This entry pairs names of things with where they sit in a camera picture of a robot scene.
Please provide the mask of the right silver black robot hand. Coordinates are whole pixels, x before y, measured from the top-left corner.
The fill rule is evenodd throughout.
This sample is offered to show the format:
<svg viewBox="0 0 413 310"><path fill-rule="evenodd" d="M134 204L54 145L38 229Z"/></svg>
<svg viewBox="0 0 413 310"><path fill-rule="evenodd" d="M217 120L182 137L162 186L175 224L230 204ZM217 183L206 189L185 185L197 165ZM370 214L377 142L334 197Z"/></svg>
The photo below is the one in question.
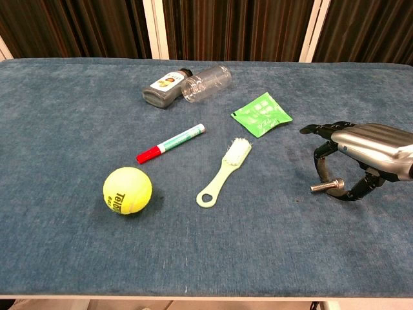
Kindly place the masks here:
<svg viewBox="0 0 413 310"><path fill-rule="evenodd" d="M310 124L301 134L317 134L327 141L313 154L314 165L321 181L311 191L324 190L342 201L356 201L385 181L412 181L412 133L377 123L355 124L337 121L324 125ZM365 171L349 191L342 179L329 178L326 157L340 151L356 160Z"/></svg>

